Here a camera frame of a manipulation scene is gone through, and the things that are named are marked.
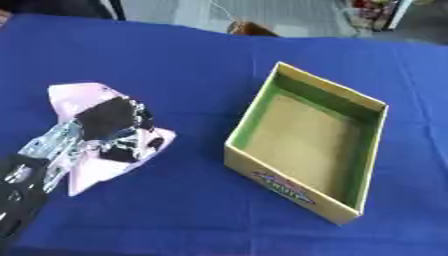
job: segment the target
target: pink cloth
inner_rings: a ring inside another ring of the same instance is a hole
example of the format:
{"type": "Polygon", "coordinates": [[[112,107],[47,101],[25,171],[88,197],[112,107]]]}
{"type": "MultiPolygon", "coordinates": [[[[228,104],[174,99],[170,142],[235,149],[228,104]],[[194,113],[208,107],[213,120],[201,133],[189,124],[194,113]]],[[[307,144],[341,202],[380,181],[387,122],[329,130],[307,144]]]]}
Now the pink cloth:
{"type": "MultiPolygon", "coordinates": [[[[76,114],[104,101],[117,96],[124,97],[123,94],[99,83],[52,85],[48,88],[48,94],[59,122],[69,121],[76,114]]],[[[137,133],[140,138],[139,145],[143,150],[140,161],[124,163],[101,159],[98,157],[98,150],[87,150],[77,166],[70,170],[68,194],[76,196],[98,182],[130,172],[163,151],[176,137],[174,132],[160,128],[155,128],[152,132],[138,129],[137,133]],[[146,148],[146,145],[157,137],[164,139],[160,149],[155,151],[153,148],[146,148]]],[[[94,145],[98,144],[98,141],[89,141],[87,144],[88,147],[95,148],[94,145]]]]}

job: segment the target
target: floor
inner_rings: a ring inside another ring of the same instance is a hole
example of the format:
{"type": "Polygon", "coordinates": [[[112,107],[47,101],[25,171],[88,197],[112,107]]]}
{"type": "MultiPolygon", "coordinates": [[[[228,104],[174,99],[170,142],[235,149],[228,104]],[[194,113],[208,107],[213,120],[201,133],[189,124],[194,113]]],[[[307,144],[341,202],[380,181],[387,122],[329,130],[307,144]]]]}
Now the floor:
{"type": "Polygon", "coordinates": [[[393,32],[354,29],[343,0],[122,0],[128,20],[225,32],[232,20],[251,20],[285,37],[375,37],[448,43],[448,1],[413,6],[393,32]]]}

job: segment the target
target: open box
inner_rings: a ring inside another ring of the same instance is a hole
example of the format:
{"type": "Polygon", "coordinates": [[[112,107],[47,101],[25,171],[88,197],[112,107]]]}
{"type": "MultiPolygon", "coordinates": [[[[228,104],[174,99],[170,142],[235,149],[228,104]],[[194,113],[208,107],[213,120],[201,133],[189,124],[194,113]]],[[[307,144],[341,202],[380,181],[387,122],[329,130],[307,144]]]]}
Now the open box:
{"type": "Polygon", "coordinates": [[[225,144],[225,164],[336,224],[364,212],[388,106],[279,62],[225,144]]]}

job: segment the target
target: cable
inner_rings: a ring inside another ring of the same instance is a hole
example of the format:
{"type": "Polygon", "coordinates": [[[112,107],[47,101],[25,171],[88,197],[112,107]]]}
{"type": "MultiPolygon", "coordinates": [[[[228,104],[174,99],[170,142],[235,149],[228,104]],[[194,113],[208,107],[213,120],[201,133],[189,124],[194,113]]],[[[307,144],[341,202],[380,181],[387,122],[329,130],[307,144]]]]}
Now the cable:
{"type": "Polygon", "coordinates": [[[226,8],[224,8],[224,7],[222,7],[221,5],[215,3],[213,0],[210,0],[210,4],[211,4],[211,5],[214,5],[215,7],[218,7],[219,9],[221,9],[221,10],[227,15],[227,18],[229,18],[229,20],[231,20],[231,21],[236,21],[236,20],[233,18],[233,16],[230,14],[230,12],[227,11],[226,8]]]}

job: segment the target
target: box bottom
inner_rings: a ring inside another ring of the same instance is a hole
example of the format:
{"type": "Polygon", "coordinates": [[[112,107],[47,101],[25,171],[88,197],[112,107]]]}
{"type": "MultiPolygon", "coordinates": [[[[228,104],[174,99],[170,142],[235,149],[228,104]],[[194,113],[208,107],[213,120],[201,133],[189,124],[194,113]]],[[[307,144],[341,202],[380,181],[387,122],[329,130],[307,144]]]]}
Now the box bottom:
{"type": "Polygon", "coordinates": [[[242,150],[345,202],[362,124],[283,89],[267,104],[242,150]]]}

